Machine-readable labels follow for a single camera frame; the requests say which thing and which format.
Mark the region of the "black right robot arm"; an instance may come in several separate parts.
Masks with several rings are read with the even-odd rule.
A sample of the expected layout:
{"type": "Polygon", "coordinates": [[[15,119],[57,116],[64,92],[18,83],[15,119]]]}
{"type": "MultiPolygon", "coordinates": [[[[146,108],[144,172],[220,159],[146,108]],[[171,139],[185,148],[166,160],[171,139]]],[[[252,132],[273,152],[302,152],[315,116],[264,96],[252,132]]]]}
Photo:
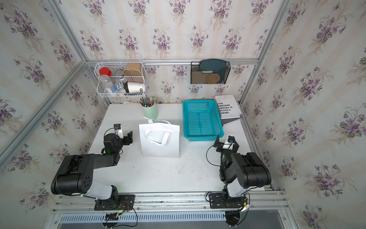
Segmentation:
{"type": "Polygon", "coordinates": [[[239,145],[234,136],[225,142],[216,138],[213,147],[220,153],[219,178],[224,183],[221,196],[224,203],[243,201],[249,191],[270,185],[269,169],[255,152],[238,153],[239,145]]]}

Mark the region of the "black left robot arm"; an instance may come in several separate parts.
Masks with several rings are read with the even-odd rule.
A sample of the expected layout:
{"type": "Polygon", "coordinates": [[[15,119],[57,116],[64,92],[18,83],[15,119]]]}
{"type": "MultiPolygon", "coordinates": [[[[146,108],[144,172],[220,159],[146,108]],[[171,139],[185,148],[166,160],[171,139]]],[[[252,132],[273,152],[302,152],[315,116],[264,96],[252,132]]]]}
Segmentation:
{"type": "Polygon", "coordinates": [[[54,195],[86,196],[101,201],[117,201],[118,190],[93,178],[96,169],[117,166],[123,146],[133,143],[133,131],[122,138],[121,130],[114,130],[104,136],[101,154],[69,155],[62,161],[52,183],[54,195]]]}

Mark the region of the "white insulated delivery bag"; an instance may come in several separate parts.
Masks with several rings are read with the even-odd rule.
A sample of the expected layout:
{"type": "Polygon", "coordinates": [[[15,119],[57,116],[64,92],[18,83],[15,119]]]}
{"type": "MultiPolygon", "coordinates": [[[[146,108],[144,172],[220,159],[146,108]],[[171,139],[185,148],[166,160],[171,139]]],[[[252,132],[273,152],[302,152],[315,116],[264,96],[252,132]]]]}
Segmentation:
{"type": "Polygon", "coordinates": [[[180,157],[180,126],[165,120],[147,119],[139,125],[143,156],[180,157]]]}

